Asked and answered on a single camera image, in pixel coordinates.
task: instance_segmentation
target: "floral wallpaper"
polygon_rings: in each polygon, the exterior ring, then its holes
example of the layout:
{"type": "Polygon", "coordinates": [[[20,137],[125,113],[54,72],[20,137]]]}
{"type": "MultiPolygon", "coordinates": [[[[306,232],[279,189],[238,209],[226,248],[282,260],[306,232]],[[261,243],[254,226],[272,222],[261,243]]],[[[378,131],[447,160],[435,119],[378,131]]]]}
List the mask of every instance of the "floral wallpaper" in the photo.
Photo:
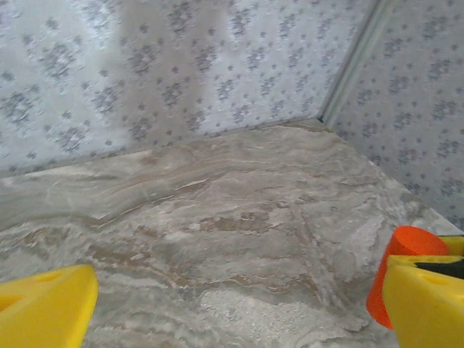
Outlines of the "floral wallpaper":
{"type": "Polygon", "coordinates": [[[325,121],[464,230],[463,34],[463,1],[398,1],[325,121]]]}
{"type": "Polygon", "coordinates": [[[370,0],[2,0],[0,173],[314,117],[370,0]]]}

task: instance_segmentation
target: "yellow plastic piece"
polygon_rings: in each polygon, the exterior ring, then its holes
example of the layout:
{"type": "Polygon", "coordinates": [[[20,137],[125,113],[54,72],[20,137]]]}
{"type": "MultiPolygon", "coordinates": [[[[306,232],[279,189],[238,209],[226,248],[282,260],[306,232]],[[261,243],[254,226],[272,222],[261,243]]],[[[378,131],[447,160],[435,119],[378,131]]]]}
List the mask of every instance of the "yellow plastic piece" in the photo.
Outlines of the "yellow plastic piece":
{"type": "Polygon", "coordinates": [[[431,262],[431,263],[453,263],[461,261],[463,257],[461,256],[435,256],[435,255],[426,255],[426,256],[409,256],[409,255],[390,255],[386,261],[387,269],[393,266],[410,266],[416,267],[417,262],[431,262]]]}
{"type": "Polygon", "coordinates": [[[0,283],[0,347],[80,347],[97,296],[88,265],[0,283]]]}
{"type": "Polygon", "coordinates": [[[450,255],[464,256],[464,236],[444,236],[440,239],[448,246],[450,255]]]}
{"type": "Polygon", "coordinates": [[[464,347],[463,280],[395,265],[383,296],[401,348],[464,347]]]}

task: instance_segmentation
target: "marble tile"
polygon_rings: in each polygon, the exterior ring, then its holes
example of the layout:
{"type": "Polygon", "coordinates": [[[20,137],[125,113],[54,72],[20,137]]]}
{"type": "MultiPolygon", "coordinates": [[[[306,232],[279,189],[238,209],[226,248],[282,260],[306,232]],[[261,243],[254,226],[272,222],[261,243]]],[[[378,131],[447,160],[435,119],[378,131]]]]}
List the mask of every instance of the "marble tile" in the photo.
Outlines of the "marble tile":
{"type": "Polygon", "coordinates": [[[94,265],[84,347],[397,347],[393,229],[459,230],[317,121],[1,179],[0,280],[94,265]]]}

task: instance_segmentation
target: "orange foam cylinder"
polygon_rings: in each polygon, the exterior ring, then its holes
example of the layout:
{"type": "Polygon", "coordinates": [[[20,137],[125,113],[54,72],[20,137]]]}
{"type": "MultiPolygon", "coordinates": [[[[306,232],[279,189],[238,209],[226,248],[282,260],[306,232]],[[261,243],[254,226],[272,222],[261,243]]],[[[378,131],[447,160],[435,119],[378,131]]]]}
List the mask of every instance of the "orange foam cylinder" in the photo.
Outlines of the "orange foam cylinder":
{"type": "Polygon", "coordinates": [[[366,301],[366,308],[372,318],[386,328],[393,329],[382,297],[386,261],[390,255],[448,255],[448,253],[448,246],[438,236],[422,228],[400,226],[394,230],[366,301]]]}

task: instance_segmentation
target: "wall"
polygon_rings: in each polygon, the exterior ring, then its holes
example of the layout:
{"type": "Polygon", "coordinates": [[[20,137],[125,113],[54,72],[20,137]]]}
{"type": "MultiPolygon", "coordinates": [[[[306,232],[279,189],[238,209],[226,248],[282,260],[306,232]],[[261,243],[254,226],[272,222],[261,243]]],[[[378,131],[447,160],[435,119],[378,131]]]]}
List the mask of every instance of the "wall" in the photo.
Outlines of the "wall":
{"type": "Polygon", "coordinates": [[[314,117],[370,0],[0,2],[0,175],[314,117]]]}
{"type": "Polygon", "coordinates": [[[378,27],[323,119],[464,230],[464,2],[401,0],[378,27]]]}

